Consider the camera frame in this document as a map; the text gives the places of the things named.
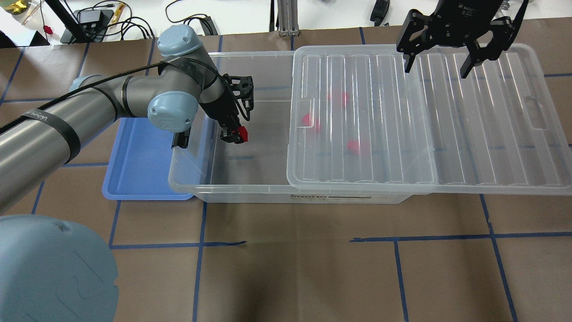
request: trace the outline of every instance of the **blue plastic tray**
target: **blue plastic tray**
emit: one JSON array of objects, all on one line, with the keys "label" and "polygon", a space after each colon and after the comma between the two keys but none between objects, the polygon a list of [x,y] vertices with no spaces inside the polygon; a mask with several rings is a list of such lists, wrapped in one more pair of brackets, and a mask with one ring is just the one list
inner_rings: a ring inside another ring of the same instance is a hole
[{"label": "blue plastic tray", "polygon": [[187,200],[193,194],[176,193],[167,178],[173,152],[173,134],[147,119],[121,119],[102,188],[111,200]]}]

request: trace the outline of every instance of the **metal frame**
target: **metal frame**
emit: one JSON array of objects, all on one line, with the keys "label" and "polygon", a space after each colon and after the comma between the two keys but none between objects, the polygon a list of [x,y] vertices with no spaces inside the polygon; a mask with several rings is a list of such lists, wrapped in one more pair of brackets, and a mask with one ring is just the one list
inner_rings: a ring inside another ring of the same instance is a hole
[{"label": "metal frame", "polygon": [[278,34],[298,36],[298,0],[276,0],[278,4]]}]

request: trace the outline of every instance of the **cable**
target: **cable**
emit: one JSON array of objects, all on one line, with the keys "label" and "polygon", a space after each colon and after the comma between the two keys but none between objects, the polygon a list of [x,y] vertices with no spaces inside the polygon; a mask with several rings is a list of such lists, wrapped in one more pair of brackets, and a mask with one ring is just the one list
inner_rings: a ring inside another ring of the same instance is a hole
[{"label": "cable", "polygon": [[[95,86],[97,86],[97,85],[103,84],[103,83],[108,82],[108,81],[110,81],[110,80],[114,80],[114,79],[116,79],[116,78],[120,78],[120,77],[123,77],[123,76],[127,76],[127,75],[129,75],[129,74],[137,73],[137,72],[140,72],[140,71],[143,71],[143,70],[147,70],[147,69],[152,69],[152,68],[155,68],[155,67],[162,67],[162,66],[165,66],[165,65],[167,65],[167,63],[165,63],[165,62],[158,62],[158,63],[156,63],[156,64],[139,67],[139,68],[136,68],[136,69],[128,70],[128,71],[123,72],[123,73],[119,73],[119,74],[114,75],[114,76],[109,76],[109,77],[107,77],[107,78],[104,78],[104,79],[102,79],[102,80],[98,80],[98,81],[96,81],[96,82],[94,82],[94,83],[91,83],[91,84],[88,84],[88,85],[86,85],[86,86],[82,86],[82,87],[80,87],[80,88],[78,88],[78,89],[76,89],[76,90],[73,90],[73,91],[71,91],[71,92],[69,92],[69,93],[67,93],[67,94],[64,94],[64,95],[62,95],[62,96],[60,96],[60,97],[58,97],[58,98],[56,98],[56,99],[54,99],[54,100],[51,100],[51,101],[47,102],[46,104],[44,104],[44,105],[38,107],[38,109],[40,109],[40,110],[42,110],[42,111],[45,111],[46,109],[48,109],[48,108],[50,108],[50,107],[52,107],[52,106],[54,106],[54,105],[56,105],[56,104],[58,104],[58,103],[61,103],[61,102],[65,101],[65,100],[67,100],[68,98],[72,97],[73,95],[75,95],[75,94],[77,94],[77,93],[80,93],[80,92],[82,92],[82,91],[85,91],[86,89],[90,89],[90,88],[92,88],[92,87],[95,87]],[[20,117],[18,117],[17,119],[13,120],[12,122],[10,122],[10,123],[4,125],[3,127],[0,127],[0,135],[3,134],[3,133],[5,133],[5,132],[8,131],[9,129],[15,127],[16,125],[20,124],[21,122],[27,120],[27,119],[28,119],[28,118],[25,117],[25,116],[20,116]]]},{"label": "cable", "polygon": [[155,34],[153,33],[153,28],[151,28],[151,25],[147,22],[147,20],[145,20],[145,19],[143,19],[143,18],[141,18],[141,17],[131,16],[131,17],[125,19],[124,21],[131,21],[132,19],[139,19],[139,20],[141,20],[142,22],[144,22],[144,23],[147,25],[147,28],[148,28],[148,29],[147,29],[147,30],[148,30],[147,36],[149,36],[149,38],[155,38]]},{"label": "cable", "polygon": [[200,60],[196,60],[196,59],[192,59],[192,58],[185,58],[185,59],[188,60],[188,61],[190,61],[190,62],[193,62],[193,63],[195,63],[195,64],[199,64],[199,65],[201,65],[201,66],[207,68],[207,69],[210,70],[221,82],[223,82],[224,86],[225,86],[225,87],[227,88],[227,90],[231,93],[232,98],[235,100],[235,104],[236,104],[236,106],[238,107],[238,109],[239,109],[239,111],[240,111],[240,114],[243,116],[244,120],[245,120],[245,121],[250,121],[250,116],[247,117],[247,116],[244,114],[243,107],[242,107],[242,105],[240,105],[239,100],[236,99],[235,94],[232,92],[231,86],[228,84],[227,80],[224,79],[223,76],[221,76],[221,75],[219,74],[219,72],[218,72],[215,68],[211,67],[211,66],[208,65],[206,62],[203,62],[203,61],[200,61]]},{"label": "cable", "polygon": [[189,19],[189,18],[191,18],[191,17],[195,17],[195,16],[197,16],[197,15],[203,15],[203,16],[205,16],[205,17],[208,17],[208,16],[207,16],[206,14],[204,14],[204,13],[197,13],[197,14],[194,14],[194,15],[190,15],[190,16],[188,16],[188,17],[186,17],[186,18],[183,18],[183,19],[181,19],[181,20],[175,20],[175,21],[174,21],[174,20],[171,20],[171,18],[169,18],[169,14],[167,13],[167,9],[169,9],[170,6],[172,6],[175,2],[178,2],[178,1],[181,1],[181,0],[175,0],[175,1],[171,2],[171,3],[169,3],[169,4],[165,7],[165,16],[167,17],[167,20],[168,20],[169,22],[171,22],[171,23],[179,23],[179,22],[183,22],[183,21],[185,21],[185,20],[187,20],[187,19]]},{"label": "cable", "polygon": [[191,16],[191,17],[185,19],[185,21],[184,21],[183,23],[190,26],[190,22],[191,22],[193,19],[199,20],[199,21],[201,22],[201,24],[204,25],[204,26],[209,30],[210,35],[206,35],[206,36],[212,36],[212,35],[214,35],[212,28],[209,26],[209,24],[208,24],[208,22],[205,20],[205,18],[196,17],[196,16]]},{"label": "cable", "polygon": [[[113,35],[116,35],[116,34],[120,34],[120,33],[122,33],[122,32],[124,31],[124,28],[122,28],[122,29],[120,29],[118,32],[115,32],[115,33],[112,33],[112,34],[99,35],[100,32],[102,32],[103,30],[105,30],[105,29],[107,29],[107,28],[109,28],[109,27],[113,27],[113,26],[117,26],[117,25],[123,25],[123,24],[125,24],[125,23],[131,24],[131,26],[132,26],[132,25],[135,25],[135,26],[144,28],[143,26],[138,25],[138,24],[136,24],[136,23],[134,23],[134,22],[130,22],[130,21],[120,21],[120,22],[112,23],[111,25],[107,25],[107,26],[104,26],[104,27],[102,27],[102,28],[99,28],[99,29],[97,29],[97,30],[95,30],[95,31],[93,31],[93,32],[88,32],[88,33],[90,33],[90,34],[92,35],[92,38],[91,38],[90,40],[94,40],[94,39],[97,38],[97,37],[102,37],[102,38],[104,38],[104,37],[109,37],[109,36],[113,36]],[[143,37],[146,39],[146,35],[145,35],[146,32],[141,31],[141,33],[143,34]]]},{"label": "cable", "polygon": [[[64,4],[66,5],[67,9],[70,11],[70,15],[73,17],[73,19],[76,21],[76,23],[77,23],[78,25],[80,25],[80,28],[81,28],[82,32],[84,33],[85,38],[87,38],[88,35],[85,33],[85,29],[84,29],[83,27],[81,27],[81,23],[80,23],[79,18],[77,18],[76,15],[73,14],[73,10],[72,10],[72,9],[70,8],[70,6],[67,4],[67,0],[63,0],[63,2],[64,2]],[[75,39],[75,36],[72,36],[72,37],[70,38],[70,42],[72,42],[72,40],[74,40],[74,39]]]},{"label": "cable", "polygon": [[42,16],[42,30],[43,30],[43,35],[46,36],[46,40],[47,40],[48,42],[50,42],[50,41],[47,39],[46,21],[43,19],[42,2],[43,2],[42,0],[39,0],[39,13],[40,13],[40,15]]},{"label": "cable", "polygon": [[[124,1],[120,1],[120,0],[104,0],[104,1],[99,1],[99,2],[97,2],[95,5],[93,5],[93,6],[91,6],[91,7],[86,7],[86,8],[83,8],[83,9],[77,11],[77,14],[76,14],[76,15],[77,15],[77,18],[79,19],[80,14],[81,14],[83,11],[85,11],[85,10],[95,10],[95,8],[98,8],[98,7],[109,7],[109,6],[113,6],[112,4],[103,5],[103,3],[106,3],[106,2],[117,2],[117,3],[120,3],[120,4],[125,5],[125,6],[129,9],[129,17],[128,17],[127,19],[123,20],[123,21],[120,21],[120,22],[117,22],[117,23],[112,23],[111,25],[104,26],[104,27],[99,28],[99,29],[97,29],[97,30],[87,30],[87,31],[86,31],[87,34],[90,35],[90,37],[88,37],[89,41],[94,41],[94,40],[97,39],[98,37],[101,37],[101,38],[103,39],[103,38],[105,38],[105,37],[114,36],[114,35],[118,35],[118,34],[121,35],[121,40],[124,40],[124,39],[125,39],[125,34],[127,33],[127,31],[128,31],[129,29],[133,28],[133,27],[139,28],[139,30],[141,31],[141,34],[142,34],[142,36],[143,36],[143,39],[155,38],[155,34],[153,33],[153,29],[151,28],[151,25],[147,22],[147,20],[145,20],[145,19],[143,19],[143,18],[141,18],[141,17],[134,17],[134,16],[133,16],[133,9],[131,8],[131,6],[129,6],[129,4],[127,4],[127,3],[124,2]],[[140,25],[140,24],[134,23],[133,21],[131,21],[132,19],[139,19],[139,20],[143,21],[143,22],[147,25],[147,28],[144,27],[144,26],[142,26],[142,25]],[[119,31],[114,32],[114,33],[110,33],[110,34],[108,34],[108,33],[105,33],[105,34],[103,34],[103,35],[100,35],[100,34],[99,34],[100,32],[106,30],[107,28],[112,27],[112,26],[117,26],[117,25],[121,25]]]},{"label": "cable", "polygon": [[174,3],[178,2],[178,1],[181,1],[181,0],[175,0],[175,1],[171,2],[171,3],[169,3],[169,4],[165,7],[165,16],[167,17],[167,20],[168,20],[169,22],[171,22],[171,23],[179,23],[179,22],[182,22],[182,23],[184,23],[184,24],[186,24],[186,25],[190,25],[190,22],[191,22],[192,20],[197,19],[197,20],[199,20],[199,21],[201,22],[202,25],[204,25],[204,26],[209,30],[210,35],[214,35],[214,34],[215,34],[215,33],[213,32],[212,28],[209,26],[209,23],[206,21],[206,17],[208,17],[207,14],[197,13],[197,14],[194,14],[194,15],[190,15],[190,16],[188,16],[188,17],[186,17],[186,18],[183,18],[183,19],[181,19],[181,20],[172,20],[171,18],[169,18],[169,13],[167,12],[167,9],[169,9],[170,6],[172,6]]}]

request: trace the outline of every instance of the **clear lid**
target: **clear lid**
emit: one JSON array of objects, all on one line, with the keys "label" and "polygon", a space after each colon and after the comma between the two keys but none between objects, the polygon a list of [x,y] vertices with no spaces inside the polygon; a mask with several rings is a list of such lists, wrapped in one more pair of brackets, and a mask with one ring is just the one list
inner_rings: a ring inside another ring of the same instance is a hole
[{"label": "clear lid", "polygon": [[403,70],[395,45],[294,55],[287,178],[299,189],[572,194],[572,154],[532,48],[466,79],[465,49]]}]

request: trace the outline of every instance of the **strap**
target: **strap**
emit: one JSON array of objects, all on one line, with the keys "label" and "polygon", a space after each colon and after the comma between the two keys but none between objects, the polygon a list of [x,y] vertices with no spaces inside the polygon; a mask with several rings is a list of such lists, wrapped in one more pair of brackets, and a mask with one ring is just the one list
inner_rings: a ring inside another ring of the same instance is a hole
[{"label": "strap", "polygon": [[115,118],[113,119],[113,121],[117,121],[117,116],[118,116],[118,109],[117,109],[117,104],[115,104],[115,100],[113,100],[113,98],[111,98],[111,96],[109,96],[109,94],[107,94],[103,89],[99,88],[99,87],[92,87],[93,89],[95,89],[96,91],[98,91],[99,93],[103,94],[103,96],[105,96],[113,105],[113,111],[115,111]]},{"label": "strap", "polygon": [[133,78],[133,76],[128,76],[125,81],[123,81],[123,86],[121,87],[121,100],[123,101],[123,107],[127,111],[127,114],[129,114],[131,117],[135,117],[129,108],[129,103],[127,102],[127,85],[129,84],[131,78]]},{"label": "strap", "polygon": [[81,150],[81,142],[80,138],[77,136],[76,131],[71,127],[66,121],[60,119],[56,115],[48,113],[46,111],[42,111],[41,109],[31,109],[26,113],[22,114],[22,116],[27,117],[28,119],[37,120],[43,122],[61,134],[64,140],[66,140],[67,145],[70,148],[70,157],[66,161],[68,164],[73,158],[75,158]]},{"label": "strap", "polygon": [[[162,62],[166,62],[167,64],[179,68],[183,73],[187,74],[189,77],[194,79],[201,89],[205,88],[205,76],[197,69],[197,67],[190,61],[178,57],[178,56],[169,56],[165,57]],[[163,71],[164,68],[159,67],[159,74]]]}]

